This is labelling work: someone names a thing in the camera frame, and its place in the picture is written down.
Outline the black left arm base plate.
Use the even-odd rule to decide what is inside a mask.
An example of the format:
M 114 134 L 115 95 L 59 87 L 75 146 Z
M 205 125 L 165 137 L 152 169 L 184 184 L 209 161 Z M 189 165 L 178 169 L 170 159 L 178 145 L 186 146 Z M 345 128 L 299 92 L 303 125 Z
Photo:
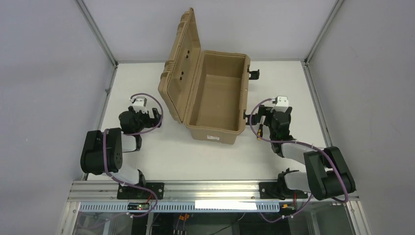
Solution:
M 146 183 L 146 188 L 153 191 L 159 200 L 164 198 L 164 183 Z M 118 185 L 116 198 L 118 200 L 144 200 L 148 199 L 150 192 L 129 186 Z

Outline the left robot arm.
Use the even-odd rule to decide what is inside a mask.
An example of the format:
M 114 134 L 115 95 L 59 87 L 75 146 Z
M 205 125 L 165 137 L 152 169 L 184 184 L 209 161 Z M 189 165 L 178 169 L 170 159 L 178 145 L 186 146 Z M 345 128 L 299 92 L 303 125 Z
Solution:
M 130 106 L 118 116 L 120 127 L 88 131 L 80 157 L 82 171 L 107 175 L 123 186 L 145 188 L 144 174 L 124 163 L 123 154 L 139 152 L 142 134 L 161 127 L 162 113 L 157 108 L 152 108 L 152 113 L 150 117 L 148 111 L 136 111 Z

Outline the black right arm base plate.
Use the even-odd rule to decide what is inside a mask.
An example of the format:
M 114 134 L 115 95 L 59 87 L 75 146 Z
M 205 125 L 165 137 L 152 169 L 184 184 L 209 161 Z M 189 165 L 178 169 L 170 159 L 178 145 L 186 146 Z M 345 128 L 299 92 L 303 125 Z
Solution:
M 301 190 L 289 189 L 285 184 L 278 181 L 260 182 L 259 193 L 261 199 L 306 199 L 308 194 Z

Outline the black yellow screwdriver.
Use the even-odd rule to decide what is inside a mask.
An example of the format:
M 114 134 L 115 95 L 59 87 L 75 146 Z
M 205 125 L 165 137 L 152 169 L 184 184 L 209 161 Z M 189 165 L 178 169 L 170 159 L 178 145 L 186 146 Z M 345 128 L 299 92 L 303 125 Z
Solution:
M 257 139 L 261 140 L 262 137 L 263 137 L 263 124 L 261 123 L 257 131 Z

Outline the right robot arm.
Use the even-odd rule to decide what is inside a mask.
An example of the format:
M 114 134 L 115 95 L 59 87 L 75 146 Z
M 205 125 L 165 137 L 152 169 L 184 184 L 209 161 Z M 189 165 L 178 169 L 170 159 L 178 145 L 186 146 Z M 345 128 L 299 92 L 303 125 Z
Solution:
M 292 107 L 267 107 L 257 105 L 250 114 L 244 115 L 246 124 L 266 126 L 270 135 L 266 139 L 254 131 L 260 140 L 270 143 L 278 156 L 294 160 L 305 166 L 305 172 L 288 170 L 279 175 L 283 190 L 299 190 L 311 193 L 317 200 L 333 199 L 347 202 L 356 191 L 354 178 L 338 147 L 316 147 L 301 142 L 291 135 Z

